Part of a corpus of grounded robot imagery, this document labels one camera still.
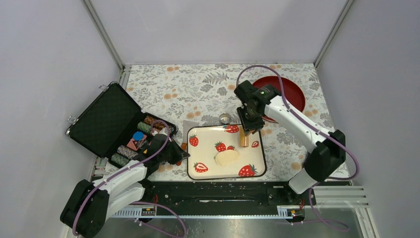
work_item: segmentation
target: blue cap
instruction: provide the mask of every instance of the blue cap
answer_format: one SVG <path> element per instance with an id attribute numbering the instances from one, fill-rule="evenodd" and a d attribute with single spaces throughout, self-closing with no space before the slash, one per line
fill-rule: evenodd
<path id="1" fill-rule="evenodd" d="M 139 141 L 139 140 L 142 140 L 143 139 L 143 136 L 144 135 L 143 135 L 142 132 L 137 131 L 136 133 L 134 133 L 133 139 L 136 140 L 136 141 Z"/>

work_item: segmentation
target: white wall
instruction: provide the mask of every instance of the white wall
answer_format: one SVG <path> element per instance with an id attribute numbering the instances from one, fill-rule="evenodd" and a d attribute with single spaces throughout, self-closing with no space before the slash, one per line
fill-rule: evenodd
<path id="1" fill-rule="evenodd" d="M 381 238 L 418 237 L 420 2 L 358 0 L 318 68 Z"/>
<path id="2" fill-rule="evenodd" d="M 346 0 L 93 0 L 126 64 L 314 62 Z"/>
<path id="3" fill-rule="evenodd" d="M 0 3 L 0 237 L 57 238 L 94 156 L 64 135 L 118 78 L 79 0 Z"/>

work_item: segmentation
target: red plate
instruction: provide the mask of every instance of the red plate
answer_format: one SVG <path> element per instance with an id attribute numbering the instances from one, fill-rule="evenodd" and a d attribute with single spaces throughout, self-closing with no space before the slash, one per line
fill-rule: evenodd
<path id="1" fill-rule="evenodd" d="M 298 110 L 303 112 L 303 109 L 305 108 L 305 96 L 303 95 L 302 90 L 299 88 L 296 83 L 290 81 L 287 78 L 281 77 L 281 80 L 284 85 L 284 94 L 286 94 L 286 99 Z M 281 92 L 280 82 L 278 81 L 277 76 L 267 76 L 264 78 L 260 78 L 257 81 L 255 81 L 252 85 L 256 88 L 262 88 L 266 85 L 271 85 L 274 88 L 276 88 L 278 91 Z M 270 121 L 270 122 L 276 122 L 275 120 L 269 118 L 269 117 L 262 117 L 264 120 Z"/>

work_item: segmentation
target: gray floor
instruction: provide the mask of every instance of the gray floor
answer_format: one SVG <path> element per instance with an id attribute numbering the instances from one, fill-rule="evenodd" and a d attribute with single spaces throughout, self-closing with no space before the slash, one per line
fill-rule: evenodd
<path id="1" fill-rule="evenodd" d="M 306 209 L 306 219 L 315 219 Z M 324 218 L 336 219 L 350 226 L 348 233 L 337 232 L 322 223 L 298 226 L 283 225 L 284 220 L 274 219 L 186 219 L 188 238 L 278 238 L 278 237 L 363 237 L 359 222 L 351 209 L 322 209 Z M 154 219 L 151 225 L 165 229 L 175 235 L 182 235 L 182 226 L 176 219 Z M 148 227 L 139 227 L 132 219 L 109 219 L 95 238 L 167 238 Z"/>

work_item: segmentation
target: table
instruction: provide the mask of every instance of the table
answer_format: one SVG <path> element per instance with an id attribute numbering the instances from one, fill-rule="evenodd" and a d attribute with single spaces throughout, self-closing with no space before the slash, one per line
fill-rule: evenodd
<path id="1" fill-rule="evenodd" d="M 240 71 L 251 64 L 174 64 L 133 65 L 126 91 L 140 105 L 143 111 L 166 119 L 179 127 L 174 139 L 181 144 L 183 120 L 199 122 L 200 125 L 219 125 L 219 115 L 229 113 L 233 123 L 240 123 L 236 108 L 241 102 L 233 90 Z M 282 77 L 296 83 L 306 99 L 304 114 L 329 130 L 334 130 L 322 88 L 313 64 L 266 64 Z M 251 83 L 273 73 L 264 68 L 253 68 L 245 72 L 241 81 Z M 257 178 L 225 178 L 218 180 L 263 180 L 287 181 L 302 168 L 306 157 L 305 147 L 284 127 L 267 122 L 261 130 L 267 172 Z M 154 172 L 152 181 L 190 181 L 187 175 L 187 161 L 180 166 L 164 164 Z M 117 168 L 109 163 L 105 175 Z M 345 164 L 333 174 L 347 178 Z"/>

